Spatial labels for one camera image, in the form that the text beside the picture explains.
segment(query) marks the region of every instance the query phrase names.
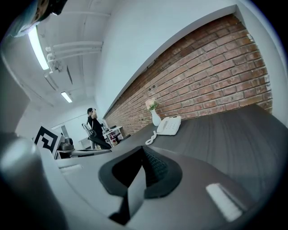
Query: vase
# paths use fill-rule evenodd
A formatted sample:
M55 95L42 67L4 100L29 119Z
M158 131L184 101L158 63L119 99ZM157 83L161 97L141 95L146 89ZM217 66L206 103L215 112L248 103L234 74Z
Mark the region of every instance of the vase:
M151 114L152 114L152 121L153 121L153 124L155 126L158 126L160 125L161 123L161 118L159 117L159 115L156 113L155 110L150 110Z

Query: telephone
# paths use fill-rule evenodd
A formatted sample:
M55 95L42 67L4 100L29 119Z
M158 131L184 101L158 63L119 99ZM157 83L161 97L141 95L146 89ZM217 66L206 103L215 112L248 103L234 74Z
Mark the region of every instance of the telephone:
M147 140L145 144L152 144L157 135L175 135L178 132L180 124L181 116L164 118L157 128L157 132L153 131L154 135L151 136L151 139Z

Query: ceiling light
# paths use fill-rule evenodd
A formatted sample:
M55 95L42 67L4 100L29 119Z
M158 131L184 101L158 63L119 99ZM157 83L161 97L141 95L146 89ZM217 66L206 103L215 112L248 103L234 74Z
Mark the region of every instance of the ceiling light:
M44 57L44 54L41 49L40 41L37 34L37 28L34 27L29 33L28 33L32 48L34 50L34 53L38 59L38 62L40 63L43 70L49 69L49 66L46 62L46 59Z
M61 93L61 95L63 96L63 98L65 98L65 99L66 99L66 101L67 101L67 102L69 102L69 103L71 103L71 102L72 102L72 100L70 99L70 97L67 95L67 93L66 93L66 92L63 92L63 93Z

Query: white flower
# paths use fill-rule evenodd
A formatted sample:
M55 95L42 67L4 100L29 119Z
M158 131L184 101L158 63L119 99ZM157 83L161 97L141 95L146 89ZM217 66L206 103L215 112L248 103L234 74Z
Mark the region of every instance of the white flower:
M155 109L157 103L156 103L156 99L155 98L151 98L151 99L148 99L146 102L146 107L148 110L152 110L152 109Z

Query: white ceiling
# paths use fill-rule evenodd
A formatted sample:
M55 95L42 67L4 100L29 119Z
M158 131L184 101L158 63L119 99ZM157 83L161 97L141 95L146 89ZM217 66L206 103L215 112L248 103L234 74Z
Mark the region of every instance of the white ceiling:
M44 55L48 54L45 51L47 46L76 41L103 42L109 15L118 2L119 0L68 0L61 15L51 15L38 26ZM71 13L81 11L100 14ZM40 67L27 35L8 39L3 51L12 71L37 110L43 107L65 106L67 102L60 94L63 91L70 95L73 102L94 96L95 71L101 53L63 59L63 71L54 71L50 77L45 78L44 75L49 70L43 71ZM66 66L69 68L73 84L68 77Z

